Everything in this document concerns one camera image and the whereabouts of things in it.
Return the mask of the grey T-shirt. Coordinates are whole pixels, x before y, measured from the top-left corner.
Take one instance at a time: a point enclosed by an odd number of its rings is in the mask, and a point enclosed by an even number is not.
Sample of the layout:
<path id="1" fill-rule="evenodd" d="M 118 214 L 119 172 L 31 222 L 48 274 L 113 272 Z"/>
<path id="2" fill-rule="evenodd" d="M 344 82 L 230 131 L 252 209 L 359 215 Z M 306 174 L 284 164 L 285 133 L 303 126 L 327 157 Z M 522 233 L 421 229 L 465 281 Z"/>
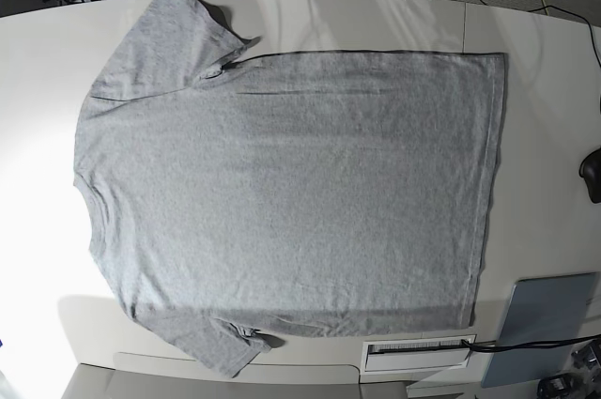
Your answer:
<path id="1" fill-rule="evenodd" d="M 152 0 L 85 97 L 74 184 L 128 318 L 227 377 L 268 332 L 468 327 L 505 55 L 246 48 Z"/>

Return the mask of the grey-blue tablet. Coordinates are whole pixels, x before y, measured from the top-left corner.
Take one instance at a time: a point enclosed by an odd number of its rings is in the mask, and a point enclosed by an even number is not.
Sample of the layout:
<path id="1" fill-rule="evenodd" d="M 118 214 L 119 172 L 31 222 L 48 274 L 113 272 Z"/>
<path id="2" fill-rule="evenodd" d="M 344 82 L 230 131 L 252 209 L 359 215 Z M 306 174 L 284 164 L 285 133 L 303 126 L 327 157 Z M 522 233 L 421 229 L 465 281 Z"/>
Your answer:
<path id="1" fill-rule="evenodd" d="M 595 272 L 520 280 L 510 297 L 497 343 L 568 340 L 578 336 L 597 283 Z M 570 349 L 514 349 L 491 356 L 481 387 L 496 388 L 557 374 Z"/>

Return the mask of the black computer mouse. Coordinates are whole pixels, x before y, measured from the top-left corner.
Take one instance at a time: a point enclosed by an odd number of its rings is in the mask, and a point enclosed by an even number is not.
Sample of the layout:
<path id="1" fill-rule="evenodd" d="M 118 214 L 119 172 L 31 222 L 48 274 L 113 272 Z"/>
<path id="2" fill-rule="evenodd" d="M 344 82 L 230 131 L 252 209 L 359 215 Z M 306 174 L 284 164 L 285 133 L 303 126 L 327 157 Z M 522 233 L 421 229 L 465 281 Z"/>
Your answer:
<path id="1" fill-rule="evenodd" d="M 601 203 L 601 148 L 588 154 L 578 168 L 578 174 L 583 179 L 589 198 L 593 204 Z"/>

